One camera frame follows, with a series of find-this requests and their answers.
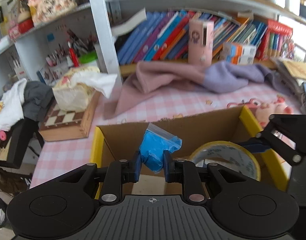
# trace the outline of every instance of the cardboard box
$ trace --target cardboard box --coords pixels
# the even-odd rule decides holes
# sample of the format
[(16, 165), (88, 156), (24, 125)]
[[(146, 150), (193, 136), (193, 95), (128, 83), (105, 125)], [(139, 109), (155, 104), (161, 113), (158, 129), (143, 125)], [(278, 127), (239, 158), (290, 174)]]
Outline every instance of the cardboard box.
[(248, 56), (255, 57), (256, 47), (249, 44), (240, 44), (235, 42), (225, 42), (223, 44), (222, 53), (235, 57), (235, 56)]
[(232, 56), (226, 55), (225, 53), (221, 52), (220, 60), (225, 60), (227, 62), (237, 64), (237, 65), (250, 65), (250, 64), (253, 64), (254, 57), (244, 57), (244, 56), (232, 57)]
[[(154, 124), (183, 140), (181, 149), (172, 154), (174, 159), (189, 157), (207, 142), (217, 140), (243, 142), (262, 130), (246, 106), (159, 121)], [(90, 162), (96, 163), (98, 167), (106, 167), (114, 160), (130, 160), (139, 149), (147, 126), (148, 123), (137, 122), (96, 127)], [(280, 190), (286, 190), (287, 175), (278, 161), (277, 154), (273, 150), (268, 150), (254, 156), (261, 167), (261, 181), (275, 185)], [(142, 165), (141, 174), (164, 176), (163, 171), (154, 174), (145, 165)], [(124, 184), (123, 193), (130, 194), (132, 187), (132, 183)], [(181, 193), (181, 184), (166, 184), (165, 194)]]

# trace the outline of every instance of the yellow box edge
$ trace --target yellow box edge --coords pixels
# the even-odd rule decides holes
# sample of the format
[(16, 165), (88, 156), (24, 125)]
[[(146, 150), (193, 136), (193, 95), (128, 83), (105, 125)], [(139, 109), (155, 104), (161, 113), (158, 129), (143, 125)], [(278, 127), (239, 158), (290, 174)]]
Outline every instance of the yellow box edge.
[[(102, 167), (103, 145), (104, 145), (104, 135), (99, 127), (95, 127), (89, 162), (96, 163), (97, 167), (99, 168)], [(96, 192), (95, 199), (99, 198), (100, 192), (101, 192), (101, 186), (98, 188)]]
[[(250, 136), (254, 137), (258, 132), (261, 132), (263, 130), (247, 106), (243, 106), (239, 118)], [(288, 178), (282, 165), (278, 160), (276, 152), (271, 149), (262, 153), (261, 156), (268, 168), (268, 171), (274, 181), (275, 186), (282, 191), (286, 191)]]

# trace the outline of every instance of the blue plastic bag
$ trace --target blue plastic bag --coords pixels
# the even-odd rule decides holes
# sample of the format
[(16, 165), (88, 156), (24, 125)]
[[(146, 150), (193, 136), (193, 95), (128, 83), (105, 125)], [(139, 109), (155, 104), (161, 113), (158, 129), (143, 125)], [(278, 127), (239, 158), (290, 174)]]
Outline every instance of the blue plastic bag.
[(159, 173), (163, 169), (163, 151), (168, 150), (171, 154), (181, 146), (180, 138), (149, 123), (139, 147), (142, 163), (154, 173)]

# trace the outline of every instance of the pink checkered tablecloth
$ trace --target pink checkered tablecloth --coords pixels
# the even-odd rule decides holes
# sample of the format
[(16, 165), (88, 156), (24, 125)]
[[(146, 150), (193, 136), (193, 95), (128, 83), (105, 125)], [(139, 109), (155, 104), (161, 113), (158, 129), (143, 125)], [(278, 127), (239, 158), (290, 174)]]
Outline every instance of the pink checkered tablecloth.
[[(140, 103), (129, 111), (109, 120), (104, 120), (103, 101), (96, 108), (88, 138), (59, 142), (46, 142), (37, 162), (31, 187), (53, 179), (89, 162), (94, 129), (96, 125), (123, 122), (155, 122), (162, 118), (189, 116), (218, 109), (224, 109), (231, 102), (248, 102), (256, 98), (260, 102), (271, 102), (281, 95), (266, 84), (250, 83), (247, 87), (232, 93), (188, 92), (164, 87), (160, 94)], [(295, 98), (284, 96), (286, 103), (299, 112)]]

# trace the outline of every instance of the floor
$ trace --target floor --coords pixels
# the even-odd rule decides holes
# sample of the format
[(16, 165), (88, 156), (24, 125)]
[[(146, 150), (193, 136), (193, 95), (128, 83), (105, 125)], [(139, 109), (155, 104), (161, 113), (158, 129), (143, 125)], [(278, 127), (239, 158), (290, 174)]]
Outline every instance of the floor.
[[(3, 192), (0, 192), (0, 198), (4, 200), (7, 204), (11, 201), (11, 197)], [(0, 240), (11, 240), (14, 237), (12, 230), (7, 228), (0, 229)]]
[[(20, 174), (26, 174), (29, 175), (30, 173), (34, 172), (35, 165), (29, 164), (29, 163), (22, 163), (20, 169), (8, 169), (4, 168), (6, 171), (13, 172), (13, 173), (20, 173)], [(7, 194), (0, 192), (0, 198), (4, 200), (7, 204), (11, 201), (11, 197)], [(12, 230), (8, 228), (2, 228), (0, 230), (0, 240), (11, 240), (14, 237), (14, 233)]]

